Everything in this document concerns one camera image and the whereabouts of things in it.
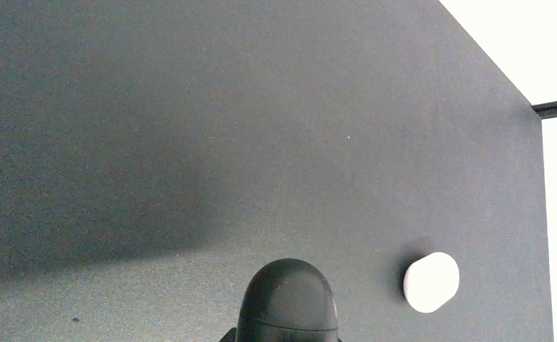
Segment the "black earbud charging case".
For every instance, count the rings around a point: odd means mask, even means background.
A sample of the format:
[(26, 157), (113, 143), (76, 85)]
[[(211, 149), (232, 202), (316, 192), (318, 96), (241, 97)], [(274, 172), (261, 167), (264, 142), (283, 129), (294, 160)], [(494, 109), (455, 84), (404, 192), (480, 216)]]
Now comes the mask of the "black earbud charging case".
[(300, 259), (278, 259), (249, 282), (236, 327), (222, 341), (339, 342), (335, 297), (325, 276)]

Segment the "white oval case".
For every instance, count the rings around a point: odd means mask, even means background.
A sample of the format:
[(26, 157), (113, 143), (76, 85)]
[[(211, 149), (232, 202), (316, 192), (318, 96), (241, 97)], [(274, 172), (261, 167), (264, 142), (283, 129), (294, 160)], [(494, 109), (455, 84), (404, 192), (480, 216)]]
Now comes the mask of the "white oval case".
[(402, 288), (414, 310), (430, 314), (455, 296), (459, 283), (459, 267), (454, 258), (444, 252), (434, 252), (408, 267)]

